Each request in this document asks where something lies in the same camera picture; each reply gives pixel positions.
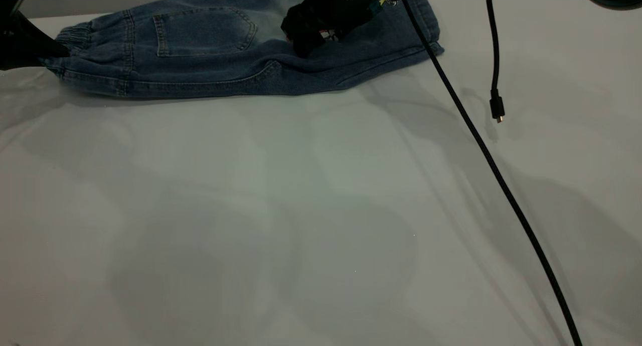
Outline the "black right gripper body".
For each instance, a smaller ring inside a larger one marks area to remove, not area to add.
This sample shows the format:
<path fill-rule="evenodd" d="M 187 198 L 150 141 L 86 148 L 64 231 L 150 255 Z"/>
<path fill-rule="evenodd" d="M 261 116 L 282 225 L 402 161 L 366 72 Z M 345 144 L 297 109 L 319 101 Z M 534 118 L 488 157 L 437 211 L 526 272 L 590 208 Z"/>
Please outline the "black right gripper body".
<path fill-rule="evenodd" d="M 350 31 L 366 24 L 381 9 L 380 0 L 306 0 L 312 25 L 323 31 Z"/>

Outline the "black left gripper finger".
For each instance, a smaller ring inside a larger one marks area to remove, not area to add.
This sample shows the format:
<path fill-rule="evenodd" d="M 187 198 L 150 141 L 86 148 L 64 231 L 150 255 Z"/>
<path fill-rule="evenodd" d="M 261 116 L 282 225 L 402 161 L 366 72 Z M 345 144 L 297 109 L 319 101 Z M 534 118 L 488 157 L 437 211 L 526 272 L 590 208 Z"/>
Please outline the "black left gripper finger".
<path fill-rule="evenodd" d="M 42 60 L 69 55 L 64 45 L 43 33 L 22 13 L 11 15 L 2 26 L 1 70 L 42 67 Z"/>

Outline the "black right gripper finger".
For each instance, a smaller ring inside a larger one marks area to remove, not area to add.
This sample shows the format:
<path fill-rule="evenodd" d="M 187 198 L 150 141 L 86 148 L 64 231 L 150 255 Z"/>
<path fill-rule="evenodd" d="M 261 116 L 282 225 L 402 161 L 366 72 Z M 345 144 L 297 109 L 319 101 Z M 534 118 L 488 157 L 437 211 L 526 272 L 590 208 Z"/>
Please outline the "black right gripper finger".
<path fill-rule="evenodd" d="M 314 49 L 327 42 L 338 42 L 345 35 L 344 30 L 318 30 L 293 35 L 293 50 L 298 57 L 307 58 Z"/>
<path fill-rule="evenodd" d="M 307 5 L 296 5 L 287 10 L 282 20 L 282 31 L 288 38 L 299 38 L 308 35 L 319 35 L 327 31 L 327 26 Z"/>

